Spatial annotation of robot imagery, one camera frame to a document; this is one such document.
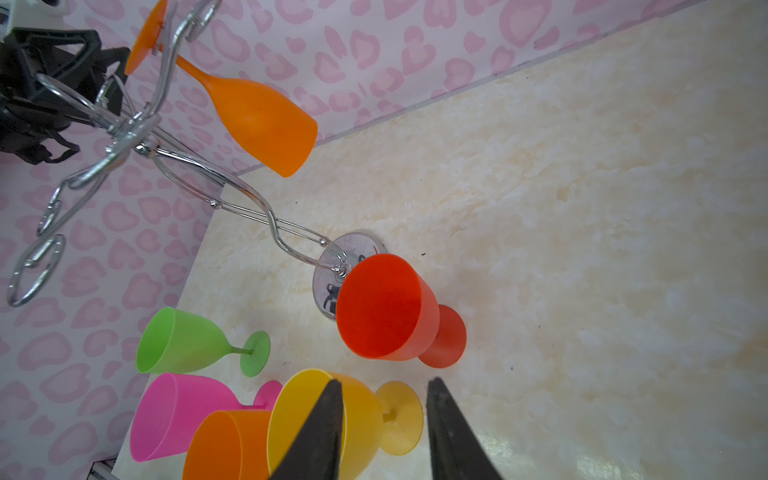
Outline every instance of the marble countertop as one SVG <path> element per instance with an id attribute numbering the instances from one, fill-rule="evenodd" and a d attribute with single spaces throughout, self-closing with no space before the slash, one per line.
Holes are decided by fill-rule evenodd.
<path id="1" fill-rule="evenodd" d="M 764 475 L 764 25 L 766 2 L 704 2 L 318 147 L 289 179 L 246 174 L 282 218 L 380 238 L 468 345 L 440 371 L 354 356 L 313 268 L 216 212 L 179 308 L 234 345 L 265 329 L 273 352 L 255 379 L 236 356 L 199 373 L 242 402 L 308 367 L 422 401 L 440 375 L 507 480 Z M 175 480 L 183 463 L 137 465 L 126 443 L 114 474 Z M 426 435 L 361 478 L 430 478 Z"/>

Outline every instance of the pink wallpaper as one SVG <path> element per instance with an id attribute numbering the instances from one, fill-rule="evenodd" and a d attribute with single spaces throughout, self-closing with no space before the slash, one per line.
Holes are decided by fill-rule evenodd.
<path id="1" fill-rule="evenodd" d="M 181 18 L 196 0 L 180 0 Z M 699 0 L 223 0 L 181 54 L 222 77 L 268 84 L 328 140 L 404 108 Z M 155 0 L 69 0 L 71 25 L 132 45 Z M 129 91 L 147 100 L 159 58 Z M 205 90 L 179 71 L 163 127 L 209 161 L 256 165 L 227 134 Z"/>
<path id="2" fill-rule="evenodd" d="M 133 155 L 64 228 L 45 290 L 8 307 L 8 277 L 55 185 L 107 140 L 83 125 L 65 137 L 82 152 L 62 164 L 0 154 L 0 478 L 83 480 L 92 461 L 117 453 L 147 380 L 134 364 L 139 337 L 176 305 L 212 212 Z M 74 200 L 65 195 L 65 208 Z"/>

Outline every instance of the beige marble surface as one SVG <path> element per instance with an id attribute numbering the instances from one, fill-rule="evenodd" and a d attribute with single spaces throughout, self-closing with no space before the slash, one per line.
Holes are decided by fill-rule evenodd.
<path id="1" fill-rule="evenodd" d="M 316 309 L 313 269 L 267 229 L 214 214 L 180 308 L 237 345 L 266 329 L 241 401 L 306 367 L 447 382 L 516 478 L 765 478 L 768 2 L 711 0 L 245 176 L 281 217 L 366 230 L 456 308 L 452 368 L 355 357 Z M 235 198 L 232 191 L 227 197 Z M 302 251 L 313 245 L 289 238 Z M 180 478 L 184 457 L 122 480 Z M 429 478 L 429 445 L 361 478 Z"/>

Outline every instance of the plastic wine glass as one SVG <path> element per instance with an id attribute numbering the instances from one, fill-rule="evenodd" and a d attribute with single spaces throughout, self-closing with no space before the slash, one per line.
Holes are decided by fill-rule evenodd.
<path id="1" fill-rule="evenodd" d="M 128 58 L 130 74 L 157 44 L 167 0 L 153 8 Z M 224 127 L 258 161 L 282 177 L 295 174 L 317 140 L 317 122 L 289 98 L 271 87 L 242 78 L 206 74 L 181 56 L 176 64 L 208 91 Z"/>
<path id="2" fill-rule="evenodd" d="M 404 259 L 368 257 L 344 279 L 336 303 L 344 343 L 367 359 L 410 360 L 445 368 L 467 344 L 464 321 L 439 305 L 435 294 Z"/>
<path id="3" fill-rule="evenodd" d="M 190 373 L 228 353 L 240 354 L 240 370 L 245 376 L 255 376 L 270 357 L 270 337 L 260 330 L 248 337 L 243 348 L 237 348 L 216 323 L 167 306 L 155 314 L 141 335 L 136 369 L 139 373 Z"/>
<path id="4" fill-rule="evenodd" d="M 232 391 L 204 376 L 164 373 L 152 382 L 136 409 L 131 426 L 131 456 L 136 462 L 184 453 L 197 427 L 219 410 L 250 412 L 274 407 L 282 386 L 265 383 L 253 405 L 242 405 Z"/>
<path id="5" fill-rule="evenodd" d="M 270 416 L 264 410 L 211 413 L 194 434 L 182 480 L 267 480 Z"/>
<path id="6" fill-rule="evenodd" d="M 351 376 L 307 369 L 288 380 L 272 410 L 266 440 L 270 474 L 288 453 L 331 379 L 341 382 L 344 400 L 339 480 L 356 478 L 379 448 L 390 455 L 405 455 L 419 444 L 424 413 L 411 387 L 403 382 L 388 382 L 374 394 Z"/>

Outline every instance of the green goblet base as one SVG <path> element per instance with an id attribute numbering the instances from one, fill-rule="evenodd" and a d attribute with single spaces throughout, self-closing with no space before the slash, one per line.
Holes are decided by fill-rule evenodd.
<path id="1" fill-rule="evenodd" d="M 270 358 L 270 336 L 260 330 L 245 342 L 243 350 L 250 353 L 240 354 L 240 370 L 245 376 L 256 376 L 266 365 Z"/>

